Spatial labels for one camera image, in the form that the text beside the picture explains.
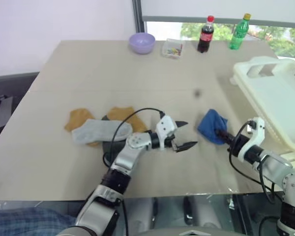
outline plaid pants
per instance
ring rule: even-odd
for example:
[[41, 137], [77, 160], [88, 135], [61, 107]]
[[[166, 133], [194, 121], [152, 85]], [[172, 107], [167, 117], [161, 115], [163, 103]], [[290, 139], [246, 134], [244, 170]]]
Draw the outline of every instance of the plaid pants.
[[0, 236], [55, 236], [75, 218], [44, 208], [0, 210]]

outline coca-cola bottle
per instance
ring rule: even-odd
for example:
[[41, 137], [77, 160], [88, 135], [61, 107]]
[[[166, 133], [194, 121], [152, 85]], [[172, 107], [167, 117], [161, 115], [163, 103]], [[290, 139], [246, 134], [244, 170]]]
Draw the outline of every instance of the coca-cola bottle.
[[208, 51], [210, 42], [213, 38], [213, 32], [214, 32], [213, 21], [214, 21], [214, 16], [208, 16], [206, 24], [201, 29], [201, 35], [200, 35], [200, 40], [198, 44], [198, 51], [200, 53], [204, 53]]

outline tabletop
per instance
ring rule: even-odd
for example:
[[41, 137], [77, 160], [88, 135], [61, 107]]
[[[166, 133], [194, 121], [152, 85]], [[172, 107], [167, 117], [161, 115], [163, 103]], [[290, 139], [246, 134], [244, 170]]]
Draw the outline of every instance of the tabletop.
[[[178, 142], [198, 141], [180, 153], [146, 152], [126, 197], [260, 192], [231, 168], [227, 145], [208, 142], [196, 127], [211, 108], [228, 119], [233, 134], [255, 117], [229, 79], [236, 62], [275, 57], [273, 51], [261, 41], [245, 41], [237, 51], [212, 41], [200, 54], [197, 42], [187, 41], [182, 58], [169, 59], [161, 56], [162, 45], [158, 41], [152, 53], [138, 55], [126, 41], [61, 42], [0, 135], [0, 200], [84, 200], [107, 171], [102, 148], [74, 144], [63, 127], [74, 109], [102, 118], [114, 106], [161, 109], [189, 123], [177, 131]], [[159, 121], [153, 111], [139, 117], [150, 129]], [[263, 148], [286, 151], [265, 135]], [[257, 178], [249, 165], [235, 165]]]

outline purple bowl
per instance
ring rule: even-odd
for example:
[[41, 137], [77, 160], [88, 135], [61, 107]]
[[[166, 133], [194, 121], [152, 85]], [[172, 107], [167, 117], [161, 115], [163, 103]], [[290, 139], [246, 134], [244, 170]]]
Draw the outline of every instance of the purple bowl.
[[129, 45], [138, 54], [148, 54], [153, 50], [155, 38], [149, 33], [136, 33], [129, 38]]

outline red bottle cap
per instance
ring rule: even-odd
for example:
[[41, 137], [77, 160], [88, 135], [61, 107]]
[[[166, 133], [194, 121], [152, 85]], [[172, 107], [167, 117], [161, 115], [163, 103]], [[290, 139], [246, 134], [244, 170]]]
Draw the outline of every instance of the red bottle cap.
[[207, 21], [209, 21], [209, 22], [213, 22], [213, 21], [214, 21], [214, 16], [208, 16], [208, 17], [207, 17]]

